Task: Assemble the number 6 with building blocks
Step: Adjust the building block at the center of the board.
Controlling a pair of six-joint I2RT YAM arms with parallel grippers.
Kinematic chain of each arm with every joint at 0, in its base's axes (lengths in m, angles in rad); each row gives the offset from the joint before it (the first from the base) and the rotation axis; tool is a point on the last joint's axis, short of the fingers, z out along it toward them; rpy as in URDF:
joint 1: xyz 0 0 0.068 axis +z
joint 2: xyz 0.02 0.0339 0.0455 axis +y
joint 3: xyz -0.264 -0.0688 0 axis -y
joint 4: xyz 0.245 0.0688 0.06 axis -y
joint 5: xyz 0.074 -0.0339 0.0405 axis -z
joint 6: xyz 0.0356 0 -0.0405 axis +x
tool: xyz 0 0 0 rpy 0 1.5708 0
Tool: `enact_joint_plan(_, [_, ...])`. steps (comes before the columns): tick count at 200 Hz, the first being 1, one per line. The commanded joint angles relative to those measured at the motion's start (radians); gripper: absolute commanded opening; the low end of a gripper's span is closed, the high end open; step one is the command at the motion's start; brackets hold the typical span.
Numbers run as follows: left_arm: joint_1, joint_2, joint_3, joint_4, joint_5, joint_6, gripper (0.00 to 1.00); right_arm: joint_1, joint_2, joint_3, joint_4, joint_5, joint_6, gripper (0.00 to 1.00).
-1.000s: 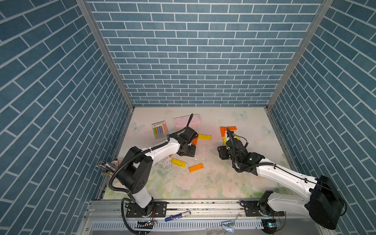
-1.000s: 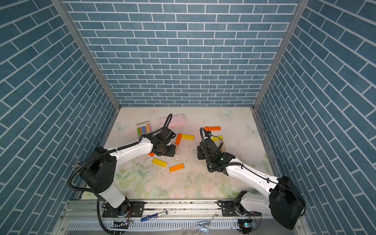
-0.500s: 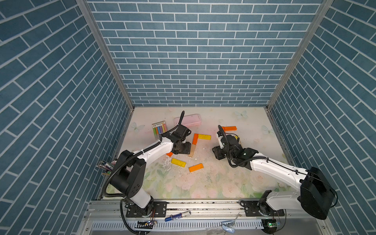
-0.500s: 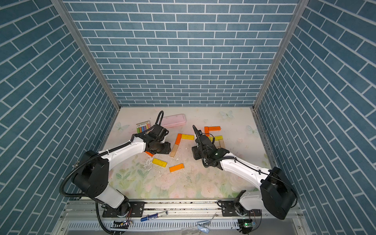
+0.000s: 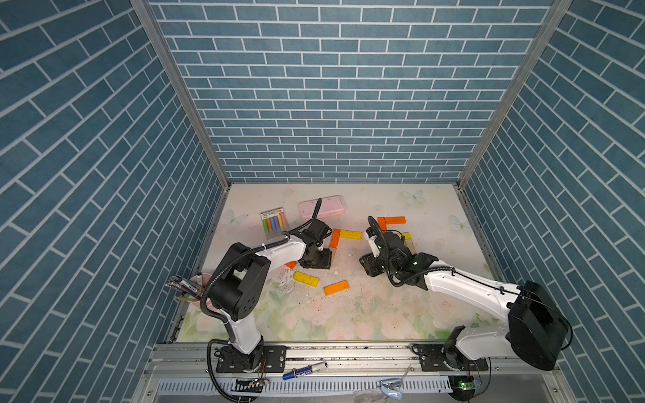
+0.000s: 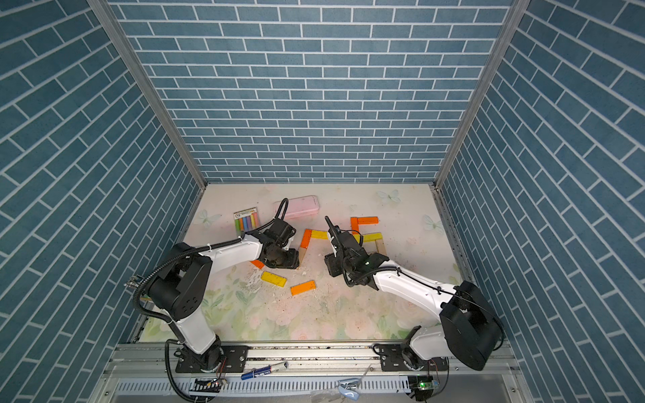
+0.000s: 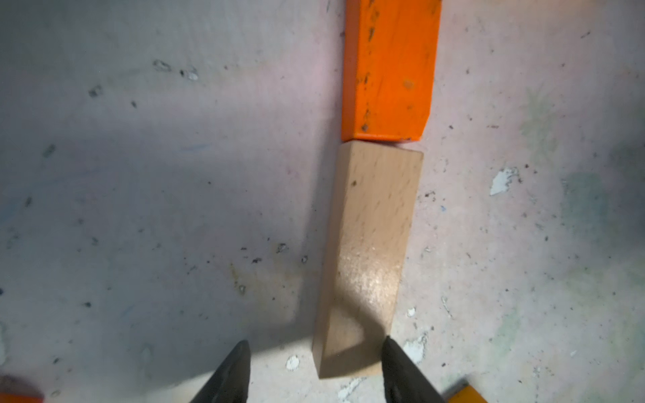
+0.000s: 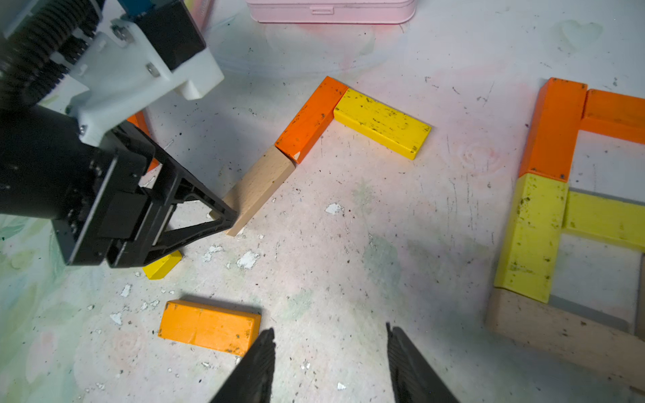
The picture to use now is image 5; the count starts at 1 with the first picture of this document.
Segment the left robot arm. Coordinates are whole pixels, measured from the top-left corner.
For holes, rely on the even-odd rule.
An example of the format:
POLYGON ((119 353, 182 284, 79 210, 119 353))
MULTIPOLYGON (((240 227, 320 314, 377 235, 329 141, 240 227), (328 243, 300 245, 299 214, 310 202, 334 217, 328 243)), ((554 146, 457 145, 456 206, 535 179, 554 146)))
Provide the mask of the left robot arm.
POLYGON ((235 367, 247 371, 260 364, 264 339, 253 310, 270 270, 292 262, 305 269, 328 270, 332 252, 324 241, 332 234, 326 223, 311 218, 273 242, 255 248, 235 243, 228 249, 204 287, 200 310, 224 325, 228 334, 224 357, 235 367))

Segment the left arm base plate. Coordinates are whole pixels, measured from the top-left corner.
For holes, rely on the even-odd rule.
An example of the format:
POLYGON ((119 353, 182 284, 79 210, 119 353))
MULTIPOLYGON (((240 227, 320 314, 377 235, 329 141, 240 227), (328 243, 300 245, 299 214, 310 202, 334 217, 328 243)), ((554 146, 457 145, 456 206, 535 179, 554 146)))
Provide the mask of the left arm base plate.
POLYGON ((259 345, 250 354, 242 354, 233 346, 221 347, 213 354, 218 374, 242 374, 262 372, 281 374, 287 362, 287 347, 284 345, 259 345))

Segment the natural wood block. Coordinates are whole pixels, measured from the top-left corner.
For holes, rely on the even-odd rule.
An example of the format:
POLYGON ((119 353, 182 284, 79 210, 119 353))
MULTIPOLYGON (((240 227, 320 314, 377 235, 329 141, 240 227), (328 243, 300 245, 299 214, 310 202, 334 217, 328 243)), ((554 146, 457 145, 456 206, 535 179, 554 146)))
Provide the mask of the natural wood block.
POLYGON ((412 254, 417 253, 415 244, 413 243, 413 241, 411 239, 406 240, 406 246, 409 248, 409 250, 411 251, 412 254))

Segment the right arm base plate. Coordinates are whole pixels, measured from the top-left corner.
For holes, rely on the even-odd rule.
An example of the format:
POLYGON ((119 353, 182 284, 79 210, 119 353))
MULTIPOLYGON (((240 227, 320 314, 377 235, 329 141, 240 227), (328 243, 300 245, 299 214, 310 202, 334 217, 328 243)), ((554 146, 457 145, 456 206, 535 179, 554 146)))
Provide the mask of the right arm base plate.
POLYGON ((468 359, 456 347, 445 347, 440 344, 413 344, 411 351, 418 356, 423 372, 484 372, 490 369, 486 359, 468 359))

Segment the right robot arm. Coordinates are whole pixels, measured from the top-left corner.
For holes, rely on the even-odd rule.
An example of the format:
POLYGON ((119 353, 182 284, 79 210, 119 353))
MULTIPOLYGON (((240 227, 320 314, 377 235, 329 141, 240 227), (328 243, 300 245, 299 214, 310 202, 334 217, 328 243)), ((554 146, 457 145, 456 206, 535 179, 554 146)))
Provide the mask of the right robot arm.
POLYGON ((394 287, 415 286, 454 297, 497 319, 495 326, 453 329, 441 347, 450 369, 489 358, 516 358, 551 371, 570 346, 569 321, 538 283, 501 283, 459 270, 434 255, 411 252, 402 235, 379 227, 367 229, 364 239, 371 250, 359 263, 367 275, 385 274, 394 287))

